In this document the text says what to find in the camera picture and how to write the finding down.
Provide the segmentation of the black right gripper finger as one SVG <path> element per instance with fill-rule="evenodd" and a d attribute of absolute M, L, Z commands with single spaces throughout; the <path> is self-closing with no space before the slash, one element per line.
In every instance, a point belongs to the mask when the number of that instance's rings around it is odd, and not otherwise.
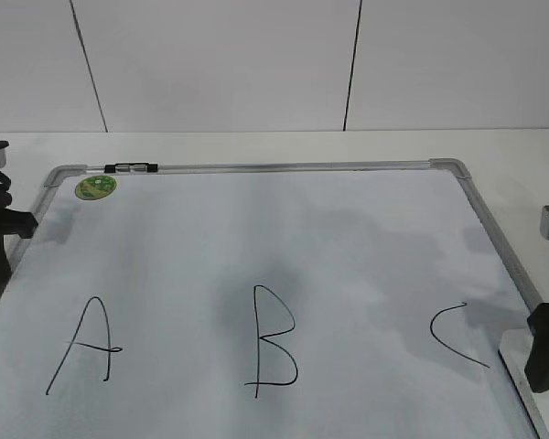
<path fill-rule="evenodd" d="M 549 391 L 549 303 L 540 303 L 527 318 L 533 343 L 524 372 L 534 393 Z"/>

